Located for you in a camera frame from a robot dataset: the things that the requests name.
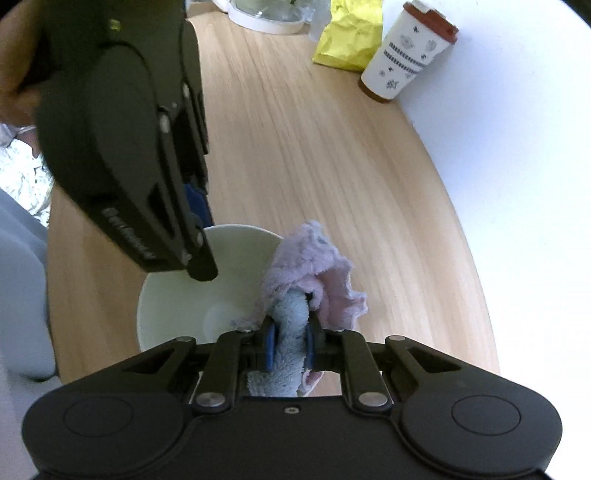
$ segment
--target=wood grain surface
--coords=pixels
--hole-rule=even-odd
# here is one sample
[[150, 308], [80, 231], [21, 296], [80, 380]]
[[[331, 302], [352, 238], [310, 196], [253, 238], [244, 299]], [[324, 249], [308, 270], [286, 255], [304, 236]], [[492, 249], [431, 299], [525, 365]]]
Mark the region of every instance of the wood grain surface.
[[[200, 43], [216, 223], [280, 235], [317, 219], [368, 293], [367, 340], [406, 335], [493, 372], [478, 275], [445, 188], [396, 103], [312, 65], [306, 35], [263, 35], [203, 7]], [[59, 190], [49, 229], [51, 327], [65, 382], [138, 352], [144, 273]], [[327, 376], [317, 393], [338, 390]]]

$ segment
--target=pink towel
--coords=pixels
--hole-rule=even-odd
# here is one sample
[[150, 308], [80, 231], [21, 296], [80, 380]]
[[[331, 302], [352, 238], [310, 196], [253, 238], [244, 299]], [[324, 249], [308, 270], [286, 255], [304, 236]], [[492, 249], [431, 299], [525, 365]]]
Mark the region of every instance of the pink towel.
[[[355, 330], [367, 312], [367, 295], [351, 288], [351, 262], [323, 235], [318, 222], [301, 225], [277, 248], [262, 283], [262, 307], [268, 312], [291, 288], [312, 294], [310, 310], [323, 328]], [[322, 372], [304, 371], [300, 394], [307, 395]]]

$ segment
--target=white handle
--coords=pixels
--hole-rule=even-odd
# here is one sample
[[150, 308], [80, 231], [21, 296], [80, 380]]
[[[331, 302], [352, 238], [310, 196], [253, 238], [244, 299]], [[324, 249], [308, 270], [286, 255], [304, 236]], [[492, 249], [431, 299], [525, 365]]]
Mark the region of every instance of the white handle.
[[216, 7], [218, 7], [222, 12], [224, 13], [228, 13], [228, 6], [230, 4], [229, 0], [213, 0], [213, 3], [216, 4]]

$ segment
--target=white bowl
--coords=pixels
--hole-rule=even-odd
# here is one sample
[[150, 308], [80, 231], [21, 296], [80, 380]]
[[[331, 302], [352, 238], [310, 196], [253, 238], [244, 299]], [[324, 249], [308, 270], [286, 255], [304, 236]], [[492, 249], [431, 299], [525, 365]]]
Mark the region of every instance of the white bowl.
[[137, 311], [142, 351], [179, 336], [215, 342], [232, 330], [233, 320], [250, 315], [260, 298], [262, 278], [281, 237], [250, 225], [215, 225], [205, 231], [217, 278], [199, 282], [185, 271], [148, 274]]

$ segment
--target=yellow bag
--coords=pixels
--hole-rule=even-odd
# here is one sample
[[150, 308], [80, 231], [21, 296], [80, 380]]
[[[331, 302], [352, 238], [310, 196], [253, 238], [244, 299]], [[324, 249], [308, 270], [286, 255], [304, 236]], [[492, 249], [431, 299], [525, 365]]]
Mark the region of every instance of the yellow bag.
[[382, 0], [332, 0], [312, 61], [362, 72], [382, 43]]

